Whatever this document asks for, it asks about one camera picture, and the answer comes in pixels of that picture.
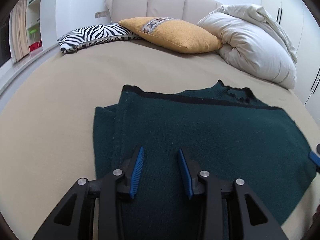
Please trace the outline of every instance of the light switch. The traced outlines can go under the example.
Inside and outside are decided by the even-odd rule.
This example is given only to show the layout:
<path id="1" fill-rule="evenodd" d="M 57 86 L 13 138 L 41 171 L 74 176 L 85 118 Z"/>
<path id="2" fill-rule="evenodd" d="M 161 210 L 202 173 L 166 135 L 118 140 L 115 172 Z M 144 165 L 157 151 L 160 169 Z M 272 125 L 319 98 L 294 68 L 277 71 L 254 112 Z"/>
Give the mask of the light switch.
<path id="1" fill-rule="evenodd" d="M 107 16 L 107 11 L 102 11 L 102 12 L 96 13 L 96 18 L 101 18 L 101 17 L 106 17 L 106 16 Z"/>

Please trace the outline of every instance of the beige bed sheet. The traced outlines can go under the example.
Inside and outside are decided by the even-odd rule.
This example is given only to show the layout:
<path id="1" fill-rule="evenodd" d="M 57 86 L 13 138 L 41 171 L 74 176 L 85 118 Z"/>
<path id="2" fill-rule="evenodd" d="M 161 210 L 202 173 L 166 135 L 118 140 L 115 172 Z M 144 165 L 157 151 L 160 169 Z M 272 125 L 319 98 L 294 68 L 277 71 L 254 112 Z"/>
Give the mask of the beige bed sheet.
<path id="1" fill-rule="evenodd" d="M 20 240 L 30 240 L 80 177 L 95 179 L 92 124 L 96 106 L 116 104 L 122 86 L 177 93 L 219 79 L 249 87 L 282 107 L 315 150 L 320 131 L 290 90 L 228 65 L 215 53 L 182 55 L 146 41 L 113 42 L 51 58 L 21 85 L 0 115 L 0 210 Z M 298 240 L 320 197 L 319 176 L 282 225 Z"/>

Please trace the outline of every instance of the curtain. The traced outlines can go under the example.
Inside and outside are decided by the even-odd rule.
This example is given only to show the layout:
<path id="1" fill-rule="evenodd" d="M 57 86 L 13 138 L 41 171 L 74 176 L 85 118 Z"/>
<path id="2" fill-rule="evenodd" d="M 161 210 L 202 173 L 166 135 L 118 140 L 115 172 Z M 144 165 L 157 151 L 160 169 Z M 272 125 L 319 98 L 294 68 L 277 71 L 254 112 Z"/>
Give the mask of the curtain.
<path id="1" fill-rule="evenodd" d="M 19 0 L 11 12 L 11 33 L 9 36 L 14 63 L 30 53 L 26 27 L 27 2 L 28 0 Z"/>

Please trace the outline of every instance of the metal screw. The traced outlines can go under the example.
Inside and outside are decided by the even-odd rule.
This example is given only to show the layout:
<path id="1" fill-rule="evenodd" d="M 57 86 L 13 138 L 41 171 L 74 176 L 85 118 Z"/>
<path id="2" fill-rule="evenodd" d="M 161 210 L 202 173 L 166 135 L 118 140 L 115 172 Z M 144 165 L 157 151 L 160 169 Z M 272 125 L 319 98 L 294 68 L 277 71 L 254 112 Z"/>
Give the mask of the metal screw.
<path id="1" fill-rule="evenodd" d="M 122 170 L 121 169 L 116 169 L 112 172 L 113 175 L 115 176 L 120 176 L 122 174 Z"/>
<path id="2" fill-rule="evenodd" d="M 85 178 L 78 179 L 78 184 L 79 185 L 84 185 L 86 183 L 87 183 L 87 180 Z"/>
<path id="3" fill-rule="evenodd" d="M 210 173 L 208 171 L 200 171 L 200 175 L 206 178 L 210 175 Z"/>
<path id="4" fill-rule="evenodd" d="M 244 180 L 243 179 L 236 179 L 236 184 L 242 186 L 244 184 Z"/>

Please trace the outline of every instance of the beige headboard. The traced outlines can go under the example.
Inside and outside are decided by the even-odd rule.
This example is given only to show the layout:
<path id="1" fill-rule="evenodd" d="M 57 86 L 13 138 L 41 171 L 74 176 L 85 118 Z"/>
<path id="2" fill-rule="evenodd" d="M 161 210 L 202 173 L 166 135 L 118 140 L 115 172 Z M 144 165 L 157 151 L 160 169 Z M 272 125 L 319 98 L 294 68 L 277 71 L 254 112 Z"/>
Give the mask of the beige headboard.
<path id="1" fill-rule="evenodd" d="M 111 22 L 133 17 L 173 17 L 196 24 L 221 3 L 215 0 L 106 0 Z"/>

